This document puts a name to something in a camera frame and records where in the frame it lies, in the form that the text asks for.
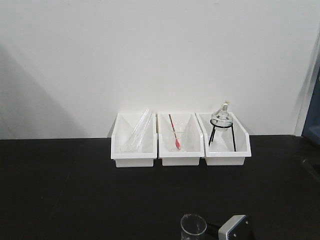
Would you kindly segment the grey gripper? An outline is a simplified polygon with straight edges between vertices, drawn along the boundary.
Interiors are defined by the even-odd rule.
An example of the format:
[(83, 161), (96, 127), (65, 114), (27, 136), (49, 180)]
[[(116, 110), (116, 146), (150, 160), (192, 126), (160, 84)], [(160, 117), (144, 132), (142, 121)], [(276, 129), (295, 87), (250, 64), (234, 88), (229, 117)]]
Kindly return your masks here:
[(222, 226), (214, 223), (206, 223), (206, 234), (218, 237), (219, 240), (248, 240), (249, 216), (233, 215)]

